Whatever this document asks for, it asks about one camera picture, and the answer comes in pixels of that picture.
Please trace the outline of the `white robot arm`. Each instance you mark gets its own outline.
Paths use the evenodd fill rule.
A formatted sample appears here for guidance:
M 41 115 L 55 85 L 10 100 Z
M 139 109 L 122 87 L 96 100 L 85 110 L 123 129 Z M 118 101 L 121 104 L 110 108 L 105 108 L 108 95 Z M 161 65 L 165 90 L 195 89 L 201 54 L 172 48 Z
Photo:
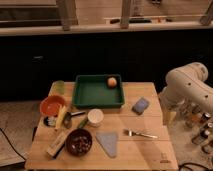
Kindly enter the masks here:
M 159 93 L 164 125 L 169 124 L 173 112 L 186 100 L 213 114 L 213 88 L 205 84 L 207 78 L 208 69 L 200 62 L 172 69 L 166 74 L 166 86 Z

